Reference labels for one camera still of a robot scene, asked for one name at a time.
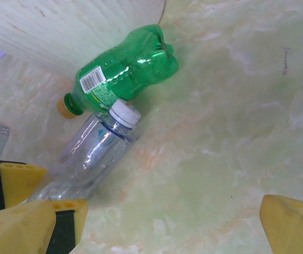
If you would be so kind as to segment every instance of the barcode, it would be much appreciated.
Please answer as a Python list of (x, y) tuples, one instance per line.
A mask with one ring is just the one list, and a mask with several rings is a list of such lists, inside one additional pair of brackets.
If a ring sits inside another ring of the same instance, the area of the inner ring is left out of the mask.
[(93, 88), (105, 81), (106, 79), (100, 66), (79, 80), (84, 93), (90, 92)]

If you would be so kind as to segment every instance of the bottle cap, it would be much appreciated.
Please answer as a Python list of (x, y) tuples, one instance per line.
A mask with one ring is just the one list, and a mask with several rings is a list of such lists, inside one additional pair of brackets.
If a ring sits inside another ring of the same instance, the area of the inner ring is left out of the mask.
[(109, 114), (123, 126), (132, 129), (134, 125), (140, 120), (141, 114), (130, 103), (118, 99), (111, 109)]
[(73, 118), (77, 117), (77, 115), (70, 112), (70, 110), (67, 108), (64, 98), (62, 98), (58, 101), (57, 110), (66, 119), (73, 119)]

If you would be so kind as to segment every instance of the water bottle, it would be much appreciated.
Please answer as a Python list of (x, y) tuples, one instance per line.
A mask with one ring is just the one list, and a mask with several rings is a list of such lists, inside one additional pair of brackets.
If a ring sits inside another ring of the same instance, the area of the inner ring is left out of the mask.
[(159, 25), (133, 30), (121, 44), (77, 72), (74, 89), (58, 102), (58, 111), (72, 119), (84, 111), (107, 112), (118, 98), (133, 99), (178, 70), (173, 53)]
[(92, 115), (72, 139), (71, 144), (77, 144), (75, 149), (66, 149), (61, 163), (48, 170), (27, 202), (89, 198), (135, 143), (137, 137), (132, 129), (140, 117), (122, 99), (113, 104), (108, 114)]

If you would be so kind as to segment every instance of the white wooden surface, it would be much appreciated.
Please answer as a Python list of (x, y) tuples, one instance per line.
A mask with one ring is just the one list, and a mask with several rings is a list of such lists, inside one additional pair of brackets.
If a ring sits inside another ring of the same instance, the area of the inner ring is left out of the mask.
[(0, 49), (67, 78), (133, 29), (158, 23), (165, 0), (0, 0)]

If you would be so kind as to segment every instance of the bottle label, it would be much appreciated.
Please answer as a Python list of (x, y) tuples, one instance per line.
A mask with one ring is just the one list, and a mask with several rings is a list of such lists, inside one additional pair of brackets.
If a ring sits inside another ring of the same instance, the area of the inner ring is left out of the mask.
[(101, 66), (98, 66), (79, 80), (82, 90), (100, 108), (109, 110), (118, 97), (108, 89), (108, 83)]

